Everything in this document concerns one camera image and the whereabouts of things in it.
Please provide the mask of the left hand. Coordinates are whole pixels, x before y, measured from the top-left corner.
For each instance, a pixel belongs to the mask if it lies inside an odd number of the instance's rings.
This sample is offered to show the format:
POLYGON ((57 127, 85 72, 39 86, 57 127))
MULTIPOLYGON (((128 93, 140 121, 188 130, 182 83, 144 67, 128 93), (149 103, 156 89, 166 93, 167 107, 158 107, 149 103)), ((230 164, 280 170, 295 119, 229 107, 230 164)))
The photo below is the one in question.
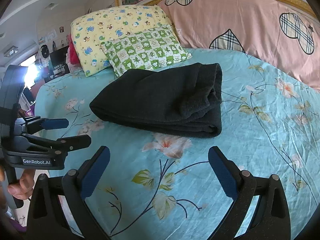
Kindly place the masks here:
MULTIPOLYGON (((21 178, 15 184, 10 184, 8 186, 7 192, 20 200, 27 200, 33 194, 33 187, 35 184, 35 169, 25 169, 22 173, 21 178)), ((1 165, 1 183, 5 181, 5 169, 1 165)), ((1 186, 1 211, 6 213, 8 210, 7 201, 5 200, 5 195, 3 187, 1 186)))

